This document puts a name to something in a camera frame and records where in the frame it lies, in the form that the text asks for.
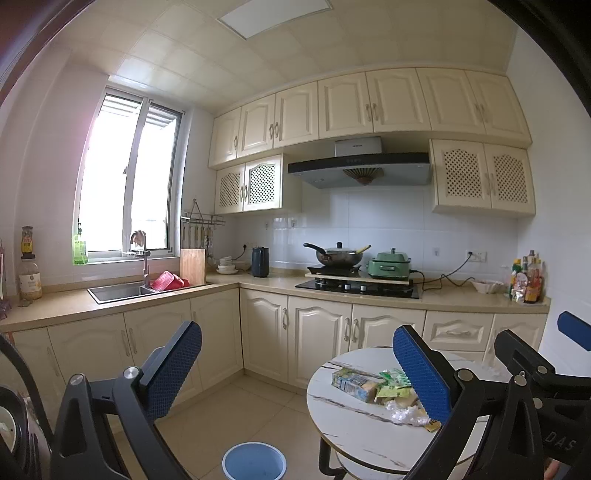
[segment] table leg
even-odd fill
[[[320,438],[320,453],[318,455],[318,468],[320,473],[328,476],[335,476],[334,480],[343,480],[347,475],[347,470],[344,468],[331,468],[330,467],[330,445]]]

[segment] backsplash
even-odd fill
[[[235,254],[245,243],[260,245],[269,247],[272,267],[305,268],[318,263],[305,242],[321,247],[343,242],[349,248],[371,244],[362,265],[394,247],[408,254],[411,268],[434,276],[459,267],[466,250],[478,250],[487,252],[486,262],[469,262],[454,278],[491,280],[503,280],[502,266],[510,266],[517,254],[516,219],[433,213],[432,186],[319,190],[304,183],[302,207],[294,216],[236,216]],[[249,249],[243,258],[249,260],[250,254]]]

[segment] window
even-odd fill
[[[121,257],[131,232],[171,247],[171,190],[182,113],[108,89],[90,133],[78,221],[89,258]]]

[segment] wooden board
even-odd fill
[[[186,278],[192,287],[205,285],[205,249],[182,248],[180,277]]]
[[[366,281],[372,283],[390,283],[395,285],[408,285],[408,280],[385,280],[383,278],[370,277],[366,272],[357,272],[355,275],[348,277],[339,275],[322,275],[318,273],[307,273],[305,277],[311,278],[326,278],[327,280],[350,280],[350,281]]]

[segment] faucet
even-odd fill
[[[148,280],[148,275],[150,273],[150,268],[148,266],[148,257],[150,256],[150,250],[146,248],[146,232],[143,230],[137,230],[131,234],[131,238],[129,239],[129,244],[135,244],[139,247],[144,247],[143,250],[138,250],[134,252],[135,258],[144,258],[144,287],[150,288],[150,281]]]

